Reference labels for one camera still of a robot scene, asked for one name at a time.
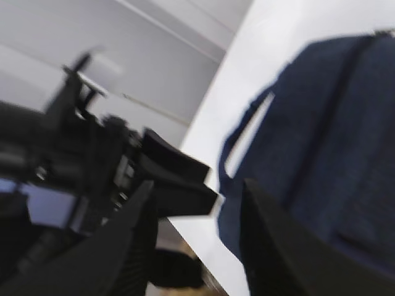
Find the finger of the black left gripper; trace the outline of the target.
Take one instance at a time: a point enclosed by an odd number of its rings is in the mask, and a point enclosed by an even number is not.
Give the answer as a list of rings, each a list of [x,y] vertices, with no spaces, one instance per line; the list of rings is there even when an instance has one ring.
[[[158,165],[194,182],[204,182],[210,168],[176,149],[154,130],[145,128],[141,141],[142,153]]]
[[[208,215],[217,200],[217,193],[206,185],[154,183],[152,195],[157,201],[159,218]]]

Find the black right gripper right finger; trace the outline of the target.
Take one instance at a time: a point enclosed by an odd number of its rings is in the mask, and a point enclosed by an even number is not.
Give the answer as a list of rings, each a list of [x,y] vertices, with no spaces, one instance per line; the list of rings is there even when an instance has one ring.
[[[239,245],[251,295],[394,295],[394,281],[312,235],[253,179],[243,184]]]

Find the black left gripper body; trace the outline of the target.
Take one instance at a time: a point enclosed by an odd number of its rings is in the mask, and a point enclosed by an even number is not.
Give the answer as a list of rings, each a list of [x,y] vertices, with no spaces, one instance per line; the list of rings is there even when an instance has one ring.
[[[89,112],[95,97],[106,94],[84,74],[92,61],[92,53],[85,52],[71,67],[64,67],[64,85],[46,108],[43,119],[43,128],[54,135],[54,145],[83,149],[81,176],[76,181],[77,201],[67,220],[68,228],[92,228],[101,221],[98,215],[109,213],[116,174],[123,157],[132,151],[130,139],[135,136],[121,118],[110,116],[98,122]]]

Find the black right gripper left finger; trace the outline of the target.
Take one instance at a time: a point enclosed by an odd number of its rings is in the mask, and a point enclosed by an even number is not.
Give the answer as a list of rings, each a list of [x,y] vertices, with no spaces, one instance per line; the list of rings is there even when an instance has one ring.
[[[143,182],[83,240],[61,232],[41,236],[1,283],[1,295],[144,295],[157,239],[153,187],[153,181]]]

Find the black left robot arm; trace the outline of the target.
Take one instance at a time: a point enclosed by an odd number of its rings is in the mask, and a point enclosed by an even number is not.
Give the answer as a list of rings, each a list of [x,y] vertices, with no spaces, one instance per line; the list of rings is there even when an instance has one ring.
[[[85,52],[70,67],[44,111],[1,103],[1,279],[52,259],[92,235],[143,181],[154,183],[159,216],[201,216],[217,194],[207,165],[151,129],[89,112],[104,95],[83,71]]]

